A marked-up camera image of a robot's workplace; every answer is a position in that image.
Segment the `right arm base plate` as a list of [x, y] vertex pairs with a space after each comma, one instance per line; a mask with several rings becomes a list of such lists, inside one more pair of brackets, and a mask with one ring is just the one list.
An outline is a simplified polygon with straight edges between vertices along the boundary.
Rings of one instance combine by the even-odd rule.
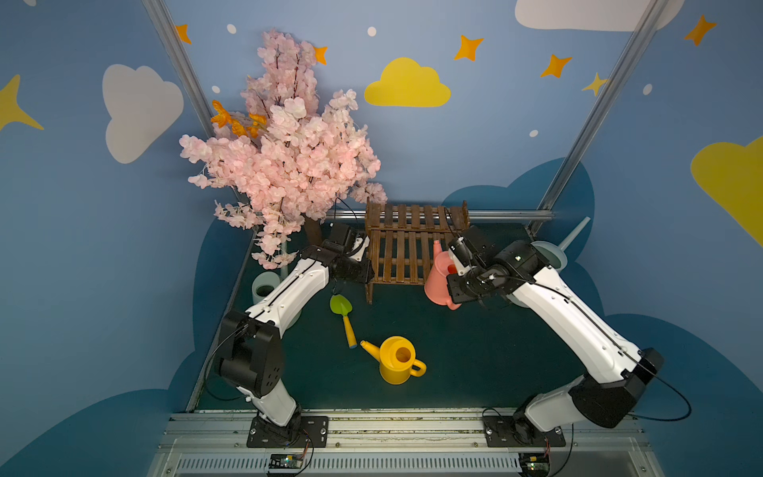
[[564, 433], [558, 427], [543, 432], [526, 419], [517, 423], [512, 417], [486, 415], [482, 418], [488, 447], [565, 447]]

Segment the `yellow watering can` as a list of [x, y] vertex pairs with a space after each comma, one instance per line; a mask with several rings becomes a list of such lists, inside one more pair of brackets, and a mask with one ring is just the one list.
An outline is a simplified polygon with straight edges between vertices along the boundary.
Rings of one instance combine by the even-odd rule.
[[368, 341], [362, 341], [360, 345], [379, 363], [380, 375], [390, 385], [402, 385], [411, 377], [422, 377], [427, 371], [425, 363], [417, 359], [413, 343], [405, 337], [389, 337], [381, 347]]

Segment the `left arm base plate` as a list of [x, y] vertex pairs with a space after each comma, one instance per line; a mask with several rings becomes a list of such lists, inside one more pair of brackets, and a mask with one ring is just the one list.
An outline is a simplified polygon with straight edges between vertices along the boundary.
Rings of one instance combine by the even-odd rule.
[[325, 448], [329, 431], [329, 419], [324, 415], [298, 415], [285, 427], [271, 423], [261, 415], [252, 420], [247, 448]]

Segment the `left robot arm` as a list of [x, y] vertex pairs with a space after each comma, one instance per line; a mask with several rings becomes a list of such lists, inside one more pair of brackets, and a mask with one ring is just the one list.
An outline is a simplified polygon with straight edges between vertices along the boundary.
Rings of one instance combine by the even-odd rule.
[[301, 407], [282, 382], [282, 337], [331, 280], [371, 281], [369, 245], [366, 233], [333, 224], [329, 237], [319, 246], [304, 248], [289, 276], [264, 300], [223, 318], [211, 368], [258, 410], [254, 436], [260, 444], [289, 446], [305, 436]]

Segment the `mint green watering can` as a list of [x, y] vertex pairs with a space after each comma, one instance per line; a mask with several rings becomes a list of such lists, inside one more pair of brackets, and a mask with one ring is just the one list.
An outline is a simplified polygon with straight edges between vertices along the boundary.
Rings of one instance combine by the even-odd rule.
[[254, 279], [252, 282], [252, 308], [255, 308], [268, 298], [270, 294], [289, 276], [288, 266], [284, 266], [279, 269], [279, 272], [265, 271]]

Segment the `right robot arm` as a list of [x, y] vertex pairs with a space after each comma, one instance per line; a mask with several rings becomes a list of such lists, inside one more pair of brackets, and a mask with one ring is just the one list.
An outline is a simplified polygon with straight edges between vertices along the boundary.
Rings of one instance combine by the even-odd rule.
[[471, 227], [449, 250], [457, 272], [448, 276], [447, 288], [455, 303], [512, 296], [540, 316], [584, 365], [579, 378], [516, 409], [512, 423], [520, 440], [580, 421], [613, 429], [633, 411], [663, 366], [659, 352], [641, 350], [619, 335], [526, 240], [498, 248]]

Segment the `pink watering can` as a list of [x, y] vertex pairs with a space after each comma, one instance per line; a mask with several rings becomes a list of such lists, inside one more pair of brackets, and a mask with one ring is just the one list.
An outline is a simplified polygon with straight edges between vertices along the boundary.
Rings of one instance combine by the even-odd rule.
[[450, 274], [458, 274], [457, 268], [449, 252], [445, 252], [440, 240], [433, 242], [433, 266], [424, 285], [426, 297], [433, 303], [446, 306], [450, 310], [457, 310], [460, 304], [456, 304], [449, 291], [447, 277]]

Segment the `brown wooden slatted shelf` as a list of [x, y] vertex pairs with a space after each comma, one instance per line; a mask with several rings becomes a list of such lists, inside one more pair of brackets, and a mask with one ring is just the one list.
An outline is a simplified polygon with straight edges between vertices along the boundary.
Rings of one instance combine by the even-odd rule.
[[423, 285], [434, 266], [434, 243], [445, 246], [470, 226], [468, 205], [366, 205], [365, 232], [374, 275], [366, 285], [368, 303], [377, 285]]

